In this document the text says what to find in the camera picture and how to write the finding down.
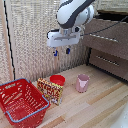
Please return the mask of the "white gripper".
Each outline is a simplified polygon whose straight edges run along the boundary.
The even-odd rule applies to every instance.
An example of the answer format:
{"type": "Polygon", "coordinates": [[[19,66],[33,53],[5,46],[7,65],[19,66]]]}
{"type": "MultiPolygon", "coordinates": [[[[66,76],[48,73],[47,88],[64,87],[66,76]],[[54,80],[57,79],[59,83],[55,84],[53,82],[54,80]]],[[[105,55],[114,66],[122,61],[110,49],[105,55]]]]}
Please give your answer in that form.
{"type": "MultiPolygon", "coordinates": [[[[47,33],[47,45],[49,47],[59,47],[65,45],[77,44],[80,39],[80,27],[72,29],[55,29],[47,33]]],[[[71,47],[66,48],[66,54],[70,54],[71,47]]],[[[54,48],[53,55],[57,57],[59,52],[54,48]]]]}

